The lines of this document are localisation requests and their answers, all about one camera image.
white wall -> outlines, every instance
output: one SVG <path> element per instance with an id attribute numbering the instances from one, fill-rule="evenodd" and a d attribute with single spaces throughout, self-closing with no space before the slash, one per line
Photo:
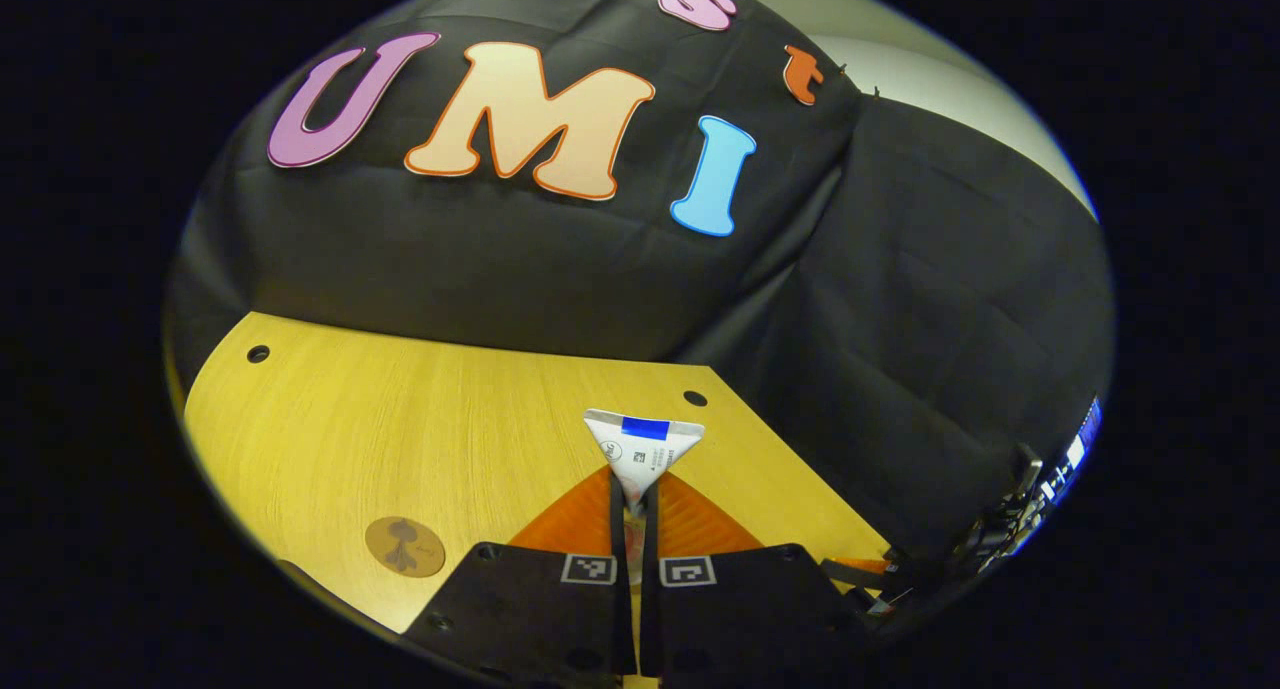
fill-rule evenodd
<path id="1" fill-rule="evenodd" d="M 1036 161 L 1097 218 L 1048 129 L 991 70 L 909 15 L 877 0 L 756 0 L 803 29 L 859 88 L 919 106 Z"/>
<path id="2" fill-rule="evenodd" d="M 1080 178 L 1053 137 L 1005 87 L 936 59 L 860 38 L 813 36 L 814 44 L 845 68 L 868 93 L 919 106 L 978 129 L 1036 161 L 1093 214 Z"/>

wooden table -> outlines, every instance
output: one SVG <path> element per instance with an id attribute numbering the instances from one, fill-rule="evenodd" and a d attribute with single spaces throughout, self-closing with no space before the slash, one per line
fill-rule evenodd
<path id="1" fill-rule="evenodd" d="M 269 347 L 260 362 L 252 347 Z M 698 407 L 684 397 L 708 398 Z M 271 557 L 402 633 L 481 540 L 507 542 L 605 464 L 588 409 L 695 421 L 672 473 L 765 546 L 814 558 L 888 548 L 708 366 L 536 355 L 247 315 L 186 405 L 210 482 Z M 406 578 L 365 546 L 375 520 L 439 535 L 443 570 Z"/>

letter m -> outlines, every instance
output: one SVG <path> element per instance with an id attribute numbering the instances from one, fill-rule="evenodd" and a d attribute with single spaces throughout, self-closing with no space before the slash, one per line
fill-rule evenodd
<path id="1" fill-rule="evenodd" d="M 541 54 L 531 46 L 484 42 L 467 47 L 471 69 L 435 124 L 431 138 L 404 155 L 417 174 L 462 177 L 480 164 L 471 138 L 488 117 L 494 170 L 515 177 L 547 142 L 554 155 L 534 168 L 544 190 L 588 200 L 618 191 L 613 179 L 622 133 L 653 85 L 630 70 L 598 69 L 554 97 L 547 96 Z"/>

black cloth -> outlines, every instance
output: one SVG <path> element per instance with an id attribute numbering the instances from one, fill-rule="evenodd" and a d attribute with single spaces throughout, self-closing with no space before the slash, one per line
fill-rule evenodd
<path id="1" fill-rule="evenodd" d="M 192 210 L 170 339 L 188 389 L 247 311 L 509 350 L 708 364 L 893 546 L 941 556 L 1012 483 L 1014 442 L 1065 448 L 1106 396 L 1114 307 L 1102 234 L 1041 168 L 974 129 L 863 95 L 755 0 L 708 32 L 658 0 L 410 0 L 275 87 L 236 131 Z M 348 47 L 307 119 L 325 126 L 389 38 L 439 32 L 364 131 L 280 169 L 268 137 L 308 70 Z M 550 95 L 603 67 L 655 87 L 588 201 L 531 169 L 462 178 L 403 165 L 476 42 L 539 47 Z M 826 79 L 804 106 L 785 47 Z M 735 232 L 678 225 L 700 115 L 756 141 Z"/>

tan coaster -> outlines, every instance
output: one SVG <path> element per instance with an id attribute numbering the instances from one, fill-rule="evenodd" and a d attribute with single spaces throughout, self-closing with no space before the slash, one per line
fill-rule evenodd
<path id="1" fill-rule="evenodd" d="M 426 526 L 402 516 L 387 516 L 365 530 L 374 558 L 402 576 L 431 576 L 444 566 L 444 544 Z"/>

